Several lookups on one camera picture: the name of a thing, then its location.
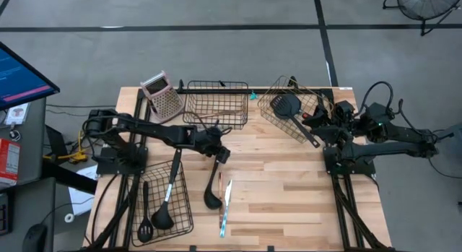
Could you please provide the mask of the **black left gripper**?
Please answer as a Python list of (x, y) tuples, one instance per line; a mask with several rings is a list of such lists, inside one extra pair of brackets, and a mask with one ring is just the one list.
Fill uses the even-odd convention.
[(228, 148), (223, 147), (223, 154), (218, 154), (221, 147), (222, 132), (217, 127), (211, 127), (198, 131), (196, 134), (196, 151), (203, 155), (216, 155), (215, 161), (225, 164), (225, 160), (230, 157)]

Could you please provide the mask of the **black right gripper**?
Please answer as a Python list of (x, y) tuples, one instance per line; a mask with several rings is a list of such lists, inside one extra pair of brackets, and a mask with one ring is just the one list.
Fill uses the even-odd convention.
[(311, 133), (319, 136), (326, 144), (338, 144), (351, 141), (357, 135), (358, 120), (353, 113), (332, 115), (323, 106), (317, 106), (310, 117), (309, 126), (314, 128)]

